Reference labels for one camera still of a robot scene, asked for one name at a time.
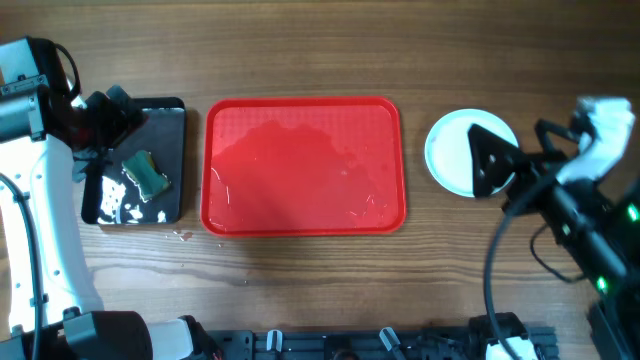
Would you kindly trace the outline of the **light blue plate top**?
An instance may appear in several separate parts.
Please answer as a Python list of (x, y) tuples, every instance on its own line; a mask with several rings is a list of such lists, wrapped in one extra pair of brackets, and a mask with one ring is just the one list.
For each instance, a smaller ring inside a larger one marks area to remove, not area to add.
[(477, 124), (519, 146), (511, 128), (496, 115), (480, 109), (460, 109), (440, 118), (429, 131), (424, 159), (433, 178), (446, 190), (474, 198), (472, 154), (468, 131)]

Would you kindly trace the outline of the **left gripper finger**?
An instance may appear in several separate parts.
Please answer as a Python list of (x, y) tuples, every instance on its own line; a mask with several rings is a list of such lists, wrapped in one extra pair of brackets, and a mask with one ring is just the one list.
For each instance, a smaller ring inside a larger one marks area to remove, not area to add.
[(98, 165), (111, 165), (111, 150), (107, 148), (85, 148), (72, 153), (72, 181), (81, 183), (89, 172)]
[(113, 149), (146, 121), (142, 108), (119, 85), (94, 92), (85, 101), (88, 146)]

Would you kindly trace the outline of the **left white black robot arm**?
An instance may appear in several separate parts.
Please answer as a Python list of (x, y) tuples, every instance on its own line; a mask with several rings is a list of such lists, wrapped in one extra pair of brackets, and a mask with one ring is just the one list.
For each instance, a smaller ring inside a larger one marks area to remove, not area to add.
[(60, 44), (1, 47), (1, 220), (12, 294), (5, 359), (211, 359), (191, 316), (108, 311), (79, 227), (169, 224), (181, 214), (187, 111), (120, 86), (81, 94)]

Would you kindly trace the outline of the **green and yellow sponge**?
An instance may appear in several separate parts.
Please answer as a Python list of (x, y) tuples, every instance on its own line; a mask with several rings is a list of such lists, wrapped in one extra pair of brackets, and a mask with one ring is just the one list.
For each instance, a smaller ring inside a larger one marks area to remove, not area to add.
[(122, 167), (127, 177), (138, 187), (143, 202), (152, 200), (170, 187), (169, 179), (156, 169), (148, 151), (137, 151), (122, 162)]

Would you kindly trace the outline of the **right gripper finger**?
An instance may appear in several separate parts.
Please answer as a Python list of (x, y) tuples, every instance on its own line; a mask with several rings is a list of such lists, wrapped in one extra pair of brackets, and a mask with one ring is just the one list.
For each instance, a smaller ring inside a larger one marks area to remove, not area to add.
[(550, 134), (568, 140), (574, 144), (578, 144), (580, 141), (580, 135), (574, 132), (571, 128), (563, 127), (545, 119), (539, 119), (537, 121), (534, 131), (544, 153), (556, 151), (556, 148), (549, 137)]
[(488, 129), (474, 124), (468, 130), (472, 157), (472, 185), (476, 198), (489, 197), (509, 182), (525, 161), (517, 146)]

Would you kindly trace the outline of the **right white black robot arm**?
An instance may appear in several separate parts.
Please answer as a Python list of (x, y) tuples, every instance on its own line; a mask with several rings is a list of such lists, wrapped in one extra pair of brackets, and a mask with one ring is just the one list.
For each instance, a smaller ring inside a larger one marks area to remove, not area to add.
[(546, 120), (535, 126), (541, 152), (526, 154), (480, 125), (468, 140), (473, 192), (487, 197), (515, 179), (507, 192), (504, 216), (490, 242), (483, 270), (483, 296), (489, 342), (517, 358), (510, 334), (495, 311), (491, 277), (497, 247), (512, 220), (538, 213), (556, 242), (578, 265), (577, 281), (589, 281), (600, 299), (588, 312), (592, 340), (604, 359), (639, 356), (639, 188), (617, 204), (597, 188), (618, 161), (621, 128), (577, 115), (569, 127)]

